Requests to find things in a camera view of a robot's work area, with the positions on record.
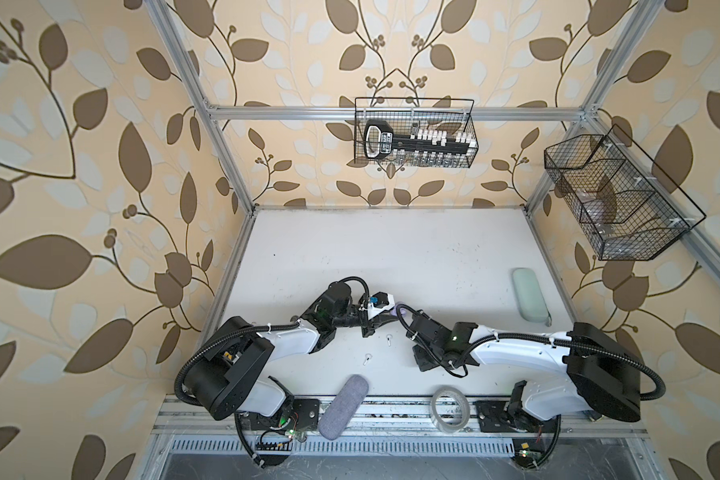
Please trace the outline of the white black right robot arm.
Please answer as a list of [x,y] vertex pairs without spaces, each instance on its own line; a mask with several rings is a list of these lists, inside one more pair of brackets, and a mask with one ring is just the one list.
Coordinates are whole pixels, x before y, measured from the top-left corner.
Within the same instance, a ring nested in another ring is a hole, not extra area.
[[592,411],[634,423],[644,402],[662,398],[663,378],[640,357],[596,327],[574,323],[569,331],[534,334],[495,330],[459,322],[440,324],[422,310],[401,303],[395,315],[413,342],[417,366],[465,378],[470,369],[515,366],[535,372],[513,387],[509,415],[538,421]]

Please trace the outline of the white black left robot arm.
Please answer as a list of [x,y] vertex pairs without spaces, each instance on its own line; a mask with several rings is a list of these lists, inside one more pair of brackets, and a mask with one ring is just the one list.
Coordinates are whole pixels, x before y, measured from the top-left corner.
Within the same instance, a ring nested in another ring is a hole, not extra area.
[[179,369],[174,395],[215,420],[242,413],[287,419],[293,394],[282,382],[262,377],[267,365],[319,352],[340,328],[358,328],[367,338],[396,320],[394,306],[392,295],[372,294],[365,280],[350,276],[331,283],[287,324],[256,326],[230,317]]

